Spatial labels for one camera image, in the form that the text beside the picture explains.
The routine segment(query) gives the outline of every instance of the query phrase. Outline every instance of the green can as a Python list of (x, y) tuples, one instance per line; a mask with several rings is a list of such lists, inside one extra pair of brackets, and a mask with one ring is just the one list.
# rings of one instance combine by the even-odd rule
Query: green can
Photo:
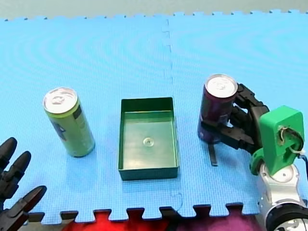
[(70, 88), (55, 88), (43, 100), (43, 106), (67, 152), (74, 157), (89, 154), (95, 141), (78, 95)]

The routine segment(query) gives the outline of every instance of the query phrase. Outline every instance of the purple can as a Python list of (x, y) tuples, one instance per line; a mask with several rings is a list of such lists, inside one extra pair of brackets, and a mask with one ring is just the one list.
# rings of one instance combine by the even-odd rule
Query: purple can
[(211, 75), (203, 87), (198, 136), (207, 143), (218, 143), (219, 138), (201, 127), (204, 119), (227, 124), (237, 92), (236, 81), (225, 74)]

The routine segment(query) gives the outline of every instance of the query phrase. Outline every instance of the blue foam mat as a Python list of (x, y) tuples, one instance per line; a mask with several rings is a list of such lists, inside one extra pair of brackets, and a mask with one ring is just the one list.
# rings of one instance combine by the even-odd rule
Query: blue foam mat
[[(13, 203), (33, 187), (48, 190), (33, 212), (42, 223), (61, 222), (60, 212), (78, 211), (77, 222), (94, 221), (93, 210), (111, 209), (110, 219), (127, 219), (126, 209), (144, 208), (143, 218), (160, 218), (160, 207), (184, 217), (194, 205), (211, 205), (210, 215), (228, 215), (226, 204), (258, 212), (249, 154), (217, 145), (218, 167), (196, 135), (206, 76), (234, 76), (271, 109), (286, 104), (308, 115), (298, 98), (307, 86), (307, 14), (253, 12), (204, 16), (124, 18), (57, 17), (0, 22), (0, 141), (9, 136), (32, 160)], [(68, 156), (42, 109), (44, 94), (74, 88), (96, 139), (90, 155)], [(120, 100), (172, 96), (180, 149), (177, 179), (122, 182), (117, 170)], [(297, 162), (307, 197), (304, 164)]]

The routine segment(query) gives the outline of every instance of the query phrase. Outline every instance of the green tray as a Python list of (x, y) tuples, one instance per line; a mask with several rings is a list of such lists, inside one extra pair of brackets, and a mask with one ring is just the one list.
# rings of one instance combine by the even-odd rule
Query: green tray
[(177, 177), (179, 160), (172, 98), (123, 99), (119, 145), (122, 180)]

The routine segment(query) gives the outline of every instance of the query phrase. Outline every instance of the can lid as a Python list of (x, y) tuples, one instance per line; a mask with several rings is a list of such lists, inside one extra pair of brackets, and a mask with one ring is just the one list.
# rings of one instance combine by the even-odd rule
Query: can lid
[(217, 98), (228, 98), (236, 93), (237, 83), (228, 75), (215, 74), (206, 81), (205, 88), (208, 93)]
[(45, 95), (43, 106), (49, 113), (61, 114), (71, 110), (77, 100), (78, 96), (73, 89), (55, 88)]

